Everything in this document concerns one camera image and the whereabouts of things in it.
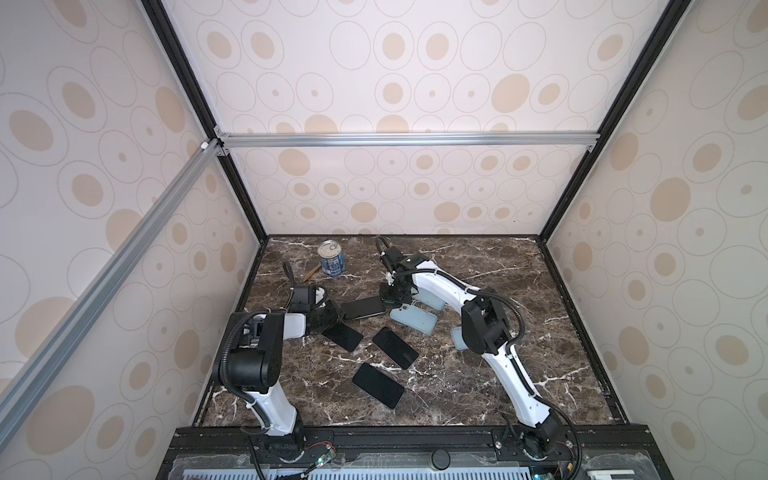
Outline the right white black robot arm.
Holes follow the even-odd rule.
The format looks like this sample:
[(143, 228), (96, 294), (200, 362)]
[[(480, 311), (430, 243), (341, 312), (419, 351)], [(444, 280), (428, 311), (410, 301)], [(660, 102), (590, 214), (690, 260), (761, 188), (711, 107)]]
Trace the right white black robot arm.
[(523, 452), (543, 461), (558, 446), (572, 451), (566, 472), (575, 475), (582, 463), (582, 448), (573, 422), (536, 389), (520, 360), (516, 345), (526, 333), (517, 306), (492, 289), (468, 284), (420, 253), (403, 254), (389, 239), (377, 236), (375, 245), (386, 271), (381, 284), (385, 299), (405, 304), (414, 292), (426, 291), (461, 317), (461, 335), (468, 349), (491, 367), (507, 393), (517, 416), (509, 428)]

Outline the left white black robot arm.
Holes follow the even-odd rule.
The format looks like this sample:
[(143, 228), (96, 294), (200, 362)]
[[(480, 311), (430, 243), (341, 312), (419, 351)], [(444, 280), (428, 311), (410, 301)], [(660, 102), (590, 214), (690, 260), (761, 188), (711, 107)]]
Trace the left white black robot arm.
[(282, 263), (289, 298), (282, 308), (233, 313), (218, 347), (212, 378), (245, 402), (269, 436), (287, 436), (299, 423), (297, 409), (279, 383), (284, 342), (317, 335), (334, 327), (341, 314), (326, 291), (296, 281)]

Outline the black phone case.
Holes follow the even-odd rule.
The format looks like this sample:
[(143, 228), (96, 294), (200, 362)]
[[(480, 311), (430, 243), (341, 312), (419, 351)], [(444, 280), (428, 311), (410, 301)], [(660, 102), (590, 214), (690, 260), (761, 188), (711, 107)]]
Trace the black phone case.
[(387, 308), (379, 296), (372, 296), (345, 302), (341, 305), (341, 311), (344, 319), (351, 321), (383, 315)]

